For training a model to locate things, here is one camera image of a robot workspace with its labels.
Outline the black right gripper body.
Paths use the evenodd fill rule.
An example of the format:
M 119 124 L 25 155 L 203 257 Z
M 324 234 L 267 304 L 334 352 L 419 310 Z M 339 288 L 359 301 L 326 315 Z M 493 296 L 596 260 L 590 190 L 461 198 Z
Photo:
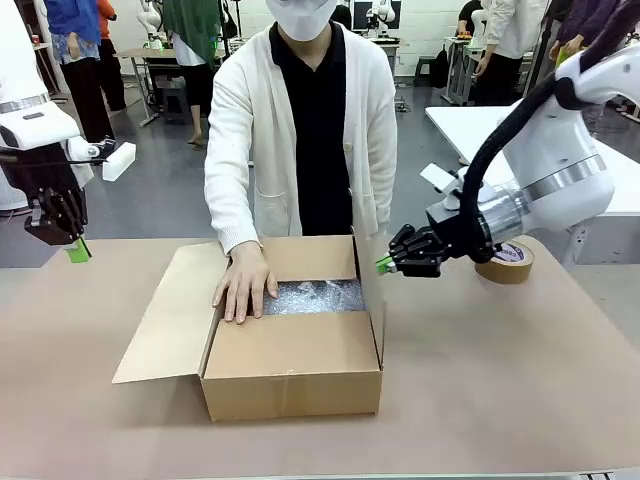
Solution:
M 488 225 L 479 210 L 471 216 L 461 215 L 439 202 L 429 206 L 426 215 L 448 258 L 488 259 Z

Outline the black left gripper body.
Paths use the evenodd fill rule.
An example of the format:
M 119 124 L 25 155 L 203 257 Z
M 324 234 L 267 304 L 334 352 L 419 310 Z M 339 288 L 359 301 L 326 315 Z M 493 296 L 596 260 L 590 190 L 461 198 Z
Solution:
M 9 184 L 28 199 L 47 189 L 54 193 L 71 192 L 76 199 L 86 199 L 60 143 L 30 150 L 2 148 L 2 170 Z

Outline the person's right hand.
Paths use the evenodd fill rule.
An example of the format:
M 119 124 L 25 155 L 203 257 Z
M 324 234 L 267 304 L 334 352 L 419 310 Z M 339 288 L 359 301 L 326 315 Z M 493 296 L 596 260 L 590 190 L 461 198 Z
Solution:
M 217 285 L 212 305 L 224 303 L 224 320 L 243 324 L 248 316 L 262 316 L 264 295 L 276 298 L 278 283 L 257 242 L 235 246 L 230 258 L 231 264 Z

